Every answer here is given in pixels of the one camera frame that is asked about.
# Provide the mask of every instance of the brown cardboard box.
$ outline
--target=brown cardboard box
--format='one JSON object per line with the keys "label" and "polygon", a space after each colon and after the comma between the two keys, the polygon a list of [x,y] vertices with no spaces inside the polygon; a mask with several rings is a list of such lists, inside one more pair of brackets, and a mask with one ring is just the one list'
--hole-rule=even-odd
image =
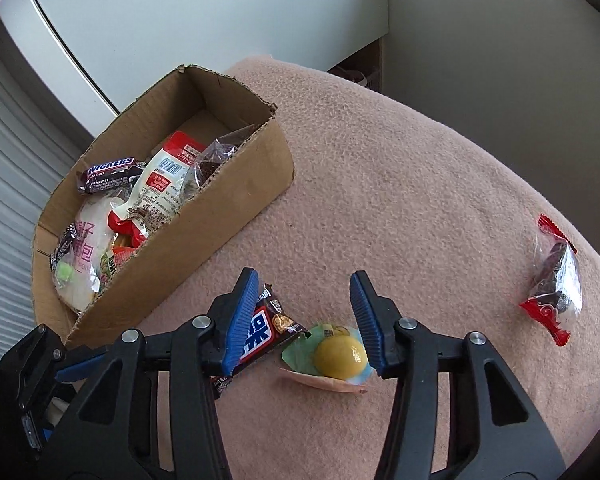
{"label": "brown cardboard box", "polygon": [[[236,80],[187,66],[165,76],[122,112],[81,156],[40,215],[32,261],[36,322],[45,323],[74,347],[111,343],[144,319],[291,185],[293,159],[275,110],[275,105]],[[208,144],[249,124],[259,129],[171,222],[138,249],[80,319],[61,303],[52,283],[49,254],[80,209],[78,172],[128,156],[145,160],[178,129]]]}

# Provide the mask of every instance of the pink blanket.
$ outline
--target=pink blanket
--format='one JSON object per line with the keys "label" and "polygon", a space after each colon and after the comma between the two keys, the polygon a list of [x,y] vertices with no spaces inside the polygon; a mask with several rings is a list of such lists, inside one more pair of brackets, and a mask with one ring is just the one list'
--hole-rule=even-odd
{"label": "pink blanket", "polygon": [[[484,332],[571,463],[600,427],[600,257],[587,241],[491,155],[400,103],[264,57],[230,73],[278,105],[295,182],[140,328],[172,330],[206,312],[244,266],[274,284],[299,322],[353,324],[348,280],[364,269],[379,294],[430,330]],[[518,307],[540,212],[579,249],[586,304],[564,348]],[[366,395],[336,394],[279,378],[281,363],[265,357],[216,403],[234,478],[373,478],[395,381],[375,376]],[[165,390],[162,381],[163,415]],[[160,427],[168,462],[168,416]],[[438,428],[434,469],[445,465],[444,395]]]}

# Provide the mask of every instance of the metal screw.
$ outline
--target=metal screw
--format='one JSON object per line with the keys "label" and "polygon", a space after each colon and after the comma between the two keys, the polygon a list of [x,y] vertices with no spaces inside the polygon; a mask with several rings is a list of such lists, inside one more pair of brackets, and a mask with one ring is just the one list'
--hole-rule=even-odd
{"label": "metal screw", "polygon": [[211,318],[209,316],[197,316],[193,318],[191,324],[196,328],[206,328],[211,325]]}
{"label": "metal screw", "polygon": [[133,343],[138,340],[140,334],[135,328],[130,328],[122,333],[122,341],[125,343]]}
{"label": "metal screw", "polygon": [[401,317],[398,324],[406,330],[413,330],[418,326],[418,322],[411,317]]}
{"label": "metal screw", "polygon": [[485,338],[482,332],[471,332],[469,334],[469,341],[474,345],[484,345],[487,342],[487,338]]}

